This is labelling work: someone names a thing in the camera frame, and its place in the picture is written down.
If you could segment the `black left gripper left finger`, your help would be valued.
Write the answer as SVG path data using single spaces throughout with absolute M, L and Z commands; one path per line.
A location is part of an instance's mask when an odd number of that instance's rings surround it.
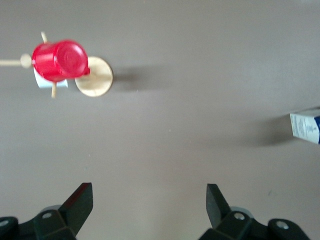
M 75 240 L 93 210 L 93 186 L 82 183 L 60 206 L 47 207 L 31 220 L 0 218 L 2 240 Z

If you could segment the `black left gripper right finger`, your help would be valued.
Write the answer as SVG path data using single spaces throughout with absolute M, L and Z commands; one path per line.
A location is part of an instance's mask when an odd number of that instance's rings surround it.
M 296 223 L 281 218 L 259 223 L 240 208 L 231 208 L 217 184 L 207 184 L 206 211 L 212 228 L 201 240 L 308 240 Z

